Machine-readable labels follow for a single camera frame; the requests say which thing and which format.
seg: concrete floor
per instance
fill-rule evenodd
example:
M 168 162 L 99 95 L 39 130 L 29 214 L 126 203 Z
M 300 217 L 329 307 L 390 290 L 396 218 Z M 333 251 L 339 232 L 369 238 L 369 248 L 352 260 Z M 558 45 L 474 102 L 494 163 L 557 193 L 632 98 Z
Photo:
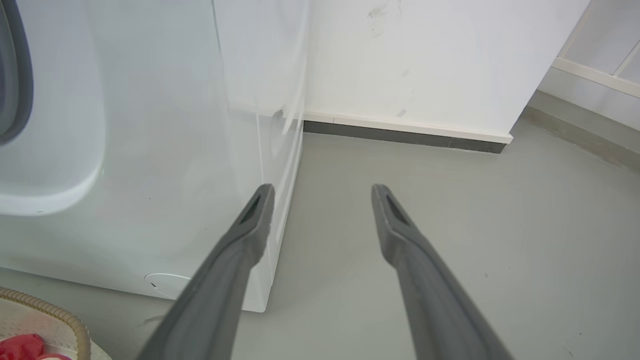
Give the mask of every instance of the concrete floor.
M 501 155 L 305 134 L 267 311 L 234 359 L 412 359 L 373 183 L 388 185 L 516 359 L 640 358 L 640 175 L 520 121 Z M 171 302 L 0 270 L 134 359 Z

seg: washing machine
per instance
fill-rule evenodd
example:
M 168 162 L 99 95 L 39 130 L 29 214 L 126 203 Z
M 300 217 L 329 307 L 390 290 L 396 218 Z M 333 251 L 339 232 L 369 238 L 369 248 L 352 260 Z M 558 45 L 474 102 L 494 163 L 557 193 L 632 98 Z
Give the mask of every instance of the washing machine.
M 243 302 L 264 311 L 301 154 L 308 0 L 2 6 L 0 267 L 174 299 L 271 183 Z

